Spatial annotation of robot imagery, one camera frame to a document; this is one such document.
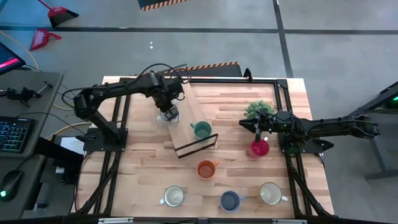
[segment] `pink mug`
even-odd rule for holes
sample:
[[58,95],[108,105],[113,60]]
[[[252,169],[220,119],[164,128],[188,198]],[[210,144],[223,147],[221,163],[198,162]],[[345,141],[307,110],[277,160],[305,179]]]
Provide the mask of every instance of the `pink mug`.
[[269,152],[268,138],[261,139],[260,142],[252,141],[248,149],[249,155],[252,158],[260,158]]

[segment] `butcher block tabletop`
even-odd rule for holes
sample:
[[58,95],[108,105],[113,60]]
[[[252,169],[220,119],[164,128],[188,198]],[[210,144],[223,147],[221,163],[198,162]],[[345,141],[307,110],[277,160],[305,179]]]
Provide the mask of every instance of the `butcher block tabletop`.
[[[118,82],[120,78],[104,77],[103,83]],[[299,118],[312,119],[304,80],[288,78],[287,82],[293,113]],[[254,135],[238,124],[245,118],[244,109],[252,101],[263,100],[276,109],[274,87],[250,83],[191,83],[191,86],[200,110],[213,127],[213,133],[218,133],[217,147],[178,159],[167,126],[157,121],[159,109],[152,98],[132,95],[126,125],[129,136],[119,166],[112,216],[293,218],[286,161],[280,153],[277,134],[264,132],[263,135],[269,138],[270,152],[260,159],[252,159],[246,155],[246,150]],[[108,120],[111,120],[114,103],[115,98],[108,99],[99,108]],[[118,120],[121,120],[123,104],[124,98]],[[98,185],[103,157],[103,152],[94,152],[83,164],[78,186],[78,209]],[[303,154],[302,157],[308,188],[326,211],[333,214],[320,159],[312,154]],[[219,162],[211,180],[197,176],[195,168],[204,159]],[[279,185],[289,201],[277,205],[261,202],[260,186],[266,182]],[[185,199],[179,207],[159,204],[171,185],[178,185],[185,192]],[[300,208],[305,212],[302,192],[298,186],[297,189]],[[246,196],[236,213],[226,213],[220,207],[220,196],[227,190]],[[101,210],[106,205],[107,196],[108,187],[104,191]]]

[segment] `desk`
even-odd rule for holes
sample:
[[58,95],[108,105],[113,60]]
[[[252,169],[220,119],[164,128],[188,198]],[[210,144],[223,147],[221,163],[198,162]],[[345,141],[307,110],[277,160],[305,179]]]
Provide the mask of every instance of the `desk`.
[[[0,116],[17,116],[18,114],[28,112],[48,113],[57,95],[62,79],[63,75],[59,73],[28,72],[18,70],[14,70],[0,76],[0,89],[9,87],[14,88],[17,91],[21,91],[22,87],[26,87],[39,91],[44,86],[44,81],[48,81],[53,85],[52,89],[46,89],[43,92],[40,99],[31,99],[29,101],[29,104],[31,105],[30,108],[22,105],[19,101],[8,100],[5,97],[0,98],[0,105],[3,108],[3,110],[0,111]],[[34,150],[45,120],[47,119],[46,114],[27,114],[24,117],[36,120],[34,129],[22,154],[6,152],[0,153],[0,181],[9,171],[16,169],[22,160]],[[34,190],[39,183],[44,161],[44,156],[35,155],[21,167],[21,170],[24,172],[24,176],[21,180],[18,194],[10,202],[0,201],[0,220],[21,218],[26,206],[32,203],[31,200],[34,200],[32,197],[34,196]]]
[[[103,82],[114,83],[119,79],[104,77]],[[295,115],[311,119],[304,80],[294,78],[287,79],[287,82]],[[266,182],[275,182],[285,196],[291,196],[286,161],[280,153],[277,134],[264,133],[269,137],[270,153],[254,160],[246,156],[254,135],[238,124],[238,120],[244,118],[243,110],[252,101],[262,99],[276,109],[273,86],[250,83],[192,83],[191,86],[205,118],[211,121],[214,133],[219,134],[218,148],[204,149],[178,159],[166,126],[155,121],[159,110],[152,99],[132,95],[126,126],[129,137],[119,166],[112,216],[293,218],[291,201],[269,206],[257,199],[260,186]],[[108,99],[99,108],[108,120],[112,117],[114,102],[115,99]],[[92,153],[82,168],[79,207],[98,185],[103,156],[103,152]],[[308,188],[324,208],[333,213],[325,171],[319,158],[311,154],[303,154],[302,157]],[[220,162],[211,180],[201,180],[196,175],[195,167],[203,159]],[[170,185],[179,185],[185,192],[185,200],[177,208],[159,205]],[[219,206],[220,195],[226,190],[235,190],[246,196],[236,213],[226,213]],[[302,193],[300,190],[297,192],[300,208],[305,211]],[[108,190],[105,189],[101,210],[107,195]]]

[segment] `red dustpan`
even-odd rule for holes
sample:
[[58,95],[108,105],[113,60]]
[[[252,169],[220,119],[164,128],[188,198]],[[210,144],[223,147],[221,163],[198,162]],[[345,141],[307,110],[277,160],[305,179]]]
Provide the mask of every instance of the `red dustpan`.
[[36,29],[32,43],[30,45],[30,50],[36,50],[46,46],[50,40],[50,37],[54,37],[58,40],[62,39],[61,36],[52,34],[47,29]]
[[76,18],[79,14],[72,12],[64,7],[50,7],[43,0],[38,0],[42,3],[47,9],[49,9],[49,19],[52,27],[57,27],[61,23],[66,22],[70,19]]

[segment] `concrete floor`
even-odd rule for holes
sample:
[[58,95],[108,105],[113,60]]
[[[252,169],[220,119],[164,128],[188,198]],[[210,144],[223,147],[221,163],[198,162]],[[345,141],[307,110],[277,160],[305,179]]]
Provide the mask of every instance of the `concrete floor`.
[[[48,0],[80,13],[70,27],[276,29],[272,0],[191,0],[141,12],[135,0]],[[398,29],[395,0],[279,0],[285,29]],[[49,26],[36,1],[12,0],[0,25]],[[29,47],[33,31],[6,31]],[[278,34],[181,32],[55,32],[63,37],[33,51],[40,69],[65,74],[63,84],[78,88],[104,75],[129,75],[165,62],[204,65],[238,61],[255,77],[286,77]],[[29,56],[0,35],[28,64]],[[314,119],[344,116],[397,81],[397,35],[286,35],[295,78],[304,78]],[[52,110],[66,121],[72,112]],[[43,136],[63,127],[49,118]],[[331,138],[326,176],[335,213],[344,218],[398,223],[398,178],[366,182],[379,172],[369,141]]]

